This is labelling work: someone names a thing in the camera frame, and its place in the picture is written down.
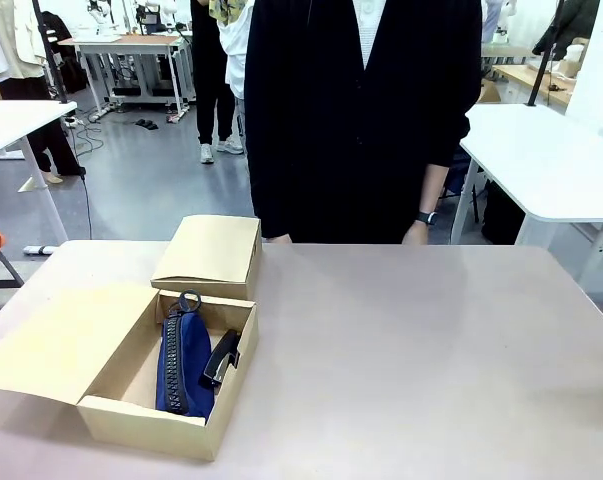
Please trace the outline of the person's left hand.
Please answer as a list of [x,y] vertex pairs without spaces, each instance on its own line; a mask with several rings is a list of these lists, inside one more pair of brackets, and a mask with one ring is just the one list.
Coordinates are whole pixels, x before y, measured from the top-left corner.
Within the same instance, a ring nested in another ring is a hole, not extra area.
[[407,230],[402,244],[424,246],[428,244],[429,226],[421,221],[415,221]]

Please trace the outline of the black stapler with metal base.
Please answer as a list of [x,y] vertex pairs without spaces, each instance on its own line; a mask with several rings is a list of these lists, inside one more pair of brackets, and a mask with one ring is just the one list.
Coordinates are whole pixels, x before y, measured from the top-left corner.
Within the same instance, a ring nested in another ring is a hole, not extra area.
[[241,334],[228,330],[212,349],[200,378],[200,385],[207,389],[219,389],[229,366],[236,367],[240,359],[238,351]]

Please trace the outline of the blue zippered pencil case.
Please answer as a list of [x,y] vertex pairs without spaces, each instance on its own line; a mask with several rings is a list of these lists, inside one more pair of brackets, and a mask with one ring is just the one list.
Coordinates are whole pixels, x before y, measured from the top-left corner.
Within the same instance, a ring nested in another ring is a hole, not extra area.
[[201,304],[200,294],[187,290],[170,306],[162,323],[155,408],[206,420],[214,406],[214,392],[203,380],[212,348]]

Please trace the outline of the person's left forearm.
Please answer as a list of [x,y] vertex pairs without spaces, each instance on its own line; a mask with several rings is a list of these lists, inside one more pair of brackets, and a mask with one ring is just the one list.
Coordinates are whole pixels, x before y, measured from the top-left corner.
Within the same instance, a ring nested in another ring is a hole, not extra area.
[[448,167],[439,165],[429,164],[426,167],[419,204],[420,212],[430,214],[435,211],[448,171]]

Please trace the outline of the closed cardboard box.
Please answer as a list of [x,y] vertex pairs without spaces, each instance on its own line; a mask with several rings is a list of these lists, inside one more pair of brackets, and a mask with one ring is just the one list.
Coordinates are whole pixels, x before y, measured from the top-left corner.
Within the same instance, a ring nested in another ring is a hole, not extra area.
[[262,252],[256,218],[192,215],[182,219],[150,283],[156,289],[252,300]]

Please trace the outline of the open cardboard box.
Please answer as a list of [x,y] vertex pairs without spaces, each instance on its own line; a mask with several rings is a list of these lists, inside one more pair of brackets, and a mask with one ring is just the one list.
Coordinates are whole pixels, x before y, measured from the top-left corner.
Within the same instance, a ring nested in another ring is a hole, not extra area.
[[30,427],[34,405],[67,404],[102,443],[212,461],[258,343],[252,301],[188,296],[217,344],[240,334],[238,361],[214,388],[208,419],[156,410],[162,323],[178,293],[138,285],[71,290],[0,338],[0,427]]

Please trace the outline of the black bag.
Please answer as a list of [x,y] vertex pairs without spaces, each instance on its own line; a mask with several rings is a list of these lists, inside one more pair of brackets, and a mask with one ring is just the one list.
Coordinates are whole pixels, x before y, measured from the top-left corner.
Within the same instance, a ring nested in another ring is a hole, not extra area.
[[524,211],[492,181],[487,187],[481,229],[485,239],[494,245],[514,245],[524,218]]

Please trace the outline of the person in black cardigan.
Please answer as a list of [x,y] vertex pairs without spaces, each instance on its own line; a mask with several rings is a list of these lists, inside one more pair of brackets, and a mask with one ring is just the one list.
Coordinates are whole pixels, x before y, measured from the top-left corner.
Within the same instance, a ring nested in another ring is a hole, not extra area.
[[255,0],[245,70],[264,238],[401,244],[481,90],[481,0]]

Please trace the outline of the white table with rounded corner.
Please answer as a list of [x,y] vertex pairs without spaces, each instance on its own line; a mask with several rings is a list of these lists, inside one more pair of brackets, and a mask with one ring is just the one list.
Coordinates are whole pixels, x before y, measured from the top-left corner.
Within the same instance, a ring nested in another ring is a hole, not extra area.
[[478,173],[484,173],[523,211],[516,244],[548,249],[562,225],[590,243],[575,279],[595,291],[603,267],[603,136],[542,106],[477,104],[461,146],[470,157],[451,228],[462,235]]

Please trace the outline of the wooden top table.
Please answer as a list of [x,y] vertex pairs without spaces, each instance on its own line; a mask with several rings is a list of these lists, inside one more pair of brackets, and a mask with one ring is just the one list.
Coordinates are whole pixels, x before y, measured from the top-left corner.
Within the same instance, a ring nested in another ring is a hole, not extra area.
[[[529,65],[495,65],[492,72],[497,77],[503,77],[529,91],[532,91],[538,74],[538,71]],[[542,100],[547,106],[567,108],[575,85],[575,79],[565,78],[556,72],[545,72],[536,99]]]

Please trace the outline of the black stand pole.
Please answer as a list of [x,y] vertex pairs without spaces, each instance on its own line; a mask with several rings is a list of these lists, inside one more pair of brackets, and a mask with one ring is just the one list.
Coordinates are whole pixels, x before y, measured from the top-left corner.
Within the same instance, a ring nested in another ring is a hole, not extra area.
[[536,99],[547,70],[547,64],[552,56],[555,40],[557,38],[557,32],[561,23],[561,16],[563,13],[564,5],[565,0],[557,0],[555,13],[548,28],[549,34],[546,38],[545,46],[543,47],[543,55],[541,58],[541,62],[537,71],[537,75],[535,77],[534,84],[531,89],[531,93],[529,95],[528,101],[526,102],[526,106],[528,107],[534,107],[536,105]]
[[31,1],[32,1],[35,17],[37,20],[38,31],[42,37],[44,50],[45,50],[45,54],[46,54],[47,65],[48,65],[48,69],[52,76],[54,88],[57,92],[59,101],[63,104],[67,104],[68,103],[67,95],[66,95],[65,88],[64,88],[64,85],[62,82],[62,77],[57,68],[57,64],[56,64],[56,61],[54,58],[54,53],[52,51],[50,42],[48,40],[47,29],[46,29],[46,26],[45,26],[45,23],[44,23],[44,20],[42,17],[42,12],[40,10],[39,1],[38,0],[31,0]]

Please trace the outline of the bystander in black trousers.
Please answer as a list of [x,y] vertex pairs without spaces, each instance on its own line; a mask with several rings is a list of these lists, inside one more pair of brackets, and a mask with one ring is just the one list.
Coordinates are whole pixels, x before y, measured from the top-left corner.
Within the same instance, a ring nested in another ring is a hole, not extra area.
[[245,69],[252,10],[255,0],[191,0],[193,79],[197,101],[200,160],[214,162],[212,135],[217,150],[244,153],[245,144],[232,140],[238,115],[240,139],[245,139]]

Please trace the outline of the hanging black jacket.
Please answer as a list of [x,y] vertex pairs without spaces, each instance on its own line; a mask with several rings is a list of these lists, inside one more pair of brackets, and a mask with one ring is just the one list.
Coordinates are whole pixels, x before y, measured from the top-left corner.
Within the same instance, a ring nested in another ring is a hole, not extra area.
[[565,0],[554,42],[554,60],[562,60],[575,38],[590,39],[600,0]]

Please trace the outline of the brown top workbench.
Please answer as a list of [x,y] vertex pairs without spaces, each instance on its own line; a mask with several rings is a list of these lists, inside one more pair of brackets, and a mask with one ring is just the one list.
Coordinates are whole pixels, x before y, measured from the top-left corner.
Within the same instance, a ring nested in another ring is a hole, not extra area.
[[119,35],[62,40],[86,72],[98,121],[128,104],[162,105],[177,124],[196,100],[190,46],[181,36]]

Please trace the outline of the white table with grey leg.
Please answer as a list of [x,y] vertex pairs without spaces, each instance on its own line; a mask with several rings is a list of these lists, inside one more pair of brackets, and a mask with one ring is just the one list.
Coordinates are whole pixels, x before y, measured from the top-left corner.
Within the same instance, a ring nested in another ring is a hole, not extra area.
[[0,100],[0,150],[12,144],[19,146],[34,180],[34,192],[49,220],[58,245],[65,243],[68,235],[37,165],[27,135],[76,108],[77,103],[74,101],[61,103],[54,100]]

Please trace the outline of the bystander in cream jacket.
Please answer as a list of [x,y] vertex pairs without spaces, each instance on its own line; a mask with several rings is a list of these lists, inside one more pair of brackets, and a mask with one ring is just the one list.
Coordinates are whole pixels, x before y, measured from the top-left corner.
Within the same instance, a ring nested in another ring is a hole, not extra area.
[[[0,0],[1,98],[48,101],[46,62],[32,0]],[[59,120],[34,130],[27,138],[46,183],[59,184],[65,177],[81,174]]]

